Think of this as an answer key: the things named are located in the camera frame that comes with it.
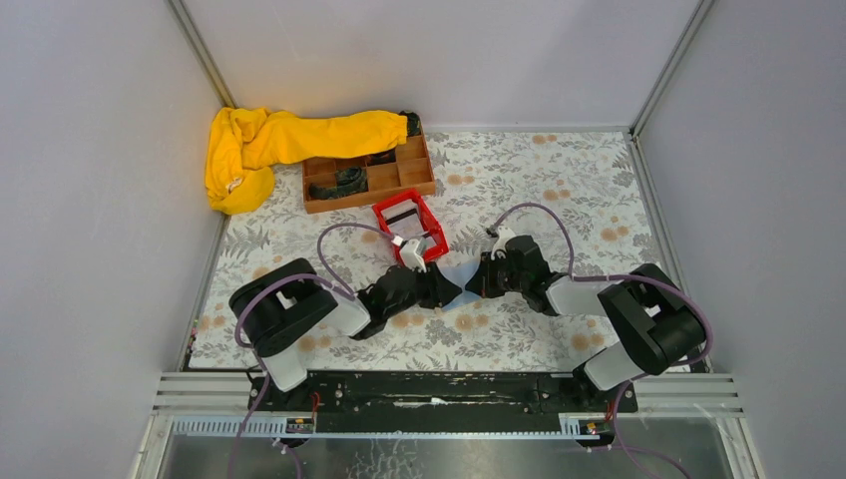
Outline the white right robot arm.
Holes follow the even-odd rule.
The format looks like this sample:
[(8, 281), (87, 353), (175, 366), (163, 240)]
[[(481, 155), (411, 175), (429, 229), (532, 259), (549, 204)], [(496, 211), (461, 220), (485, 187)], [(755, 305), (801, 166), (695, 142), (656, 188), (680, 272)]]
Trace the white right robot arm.
[(548, 316), (606, 317), (617, 342), (573, 371), (585, 395), (660, 375), (710, 337), (701, 313), (656, 264), (628, 274), (567, 275), (552, 270), (527, 235), (497, 240), (482, 253), (465, 288), (485, 298), (517, 293), (530, 309)]

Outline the red plastic bin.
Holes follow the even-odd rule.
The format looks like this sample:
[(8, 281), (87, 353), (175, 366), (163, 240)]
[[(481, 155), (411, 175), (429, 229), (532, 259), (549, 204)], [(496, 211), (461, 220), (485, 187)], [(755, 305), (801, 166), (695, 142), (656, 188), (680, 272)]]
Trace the red plastic bin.
[[(392, 210), (402, 210), (411, 204), (416, 205), (419, 209), (420, 221), (425, 230), (425, 233), (422, 236), (424, 243), (426, 244), (424, 259), (426, 263), (432, 262), (446, 254), (449, 251), (449, 247), (447, 245), (443, 228), (429, 209), (420, 193), (416, 190), (408, 190), (376, 203), (372, 206), (372, 210), (375, 213), (380, 229), (395, 237), (395, 235), (388, 229), (385, 222), (385, 211), (388, 211), (390, 215)], [(394, 251), (396, 258), (399, 260), (398, 249), (396, 246), (394, 247)]]

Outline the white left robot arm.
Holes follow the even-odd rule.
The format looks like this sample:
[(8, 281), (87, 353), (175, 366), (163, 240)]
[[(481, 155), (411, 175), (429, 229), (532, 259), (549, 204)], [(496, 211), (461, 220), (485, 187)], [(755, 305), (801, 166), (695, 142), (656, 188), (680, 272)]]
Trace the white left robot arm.
[(228, 306), (238, 344), (252, 349), (275, 388), (287, 392), (307, 378), (297, 342), (314, 326), (368, 339), (412, 307), (443, 308), (463, 292), (429, 262), (422, 270), (393, 265), (375, 283), (349, 293), (297, 258), (237, 289)]

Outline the beige card holder wallet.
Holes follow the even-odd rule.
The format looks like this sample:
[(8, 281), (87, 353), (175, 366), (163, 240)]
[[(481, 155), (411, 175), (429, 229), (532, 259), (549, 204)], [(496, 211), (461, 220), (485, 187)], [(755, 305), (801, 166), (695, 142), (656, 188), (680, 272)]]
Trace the beige card holder wallet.
[(460, 293), (455, 298), (441, 307), (442, 311), (447, 312), (454, 310), (482, 299), (479, 294), (466, 289), (466, 284), (478, 271), (480, 262), (481, 261), (478, 258), (474, 258), (458, 265), (440, 267), (443, 275), (461, 289)]

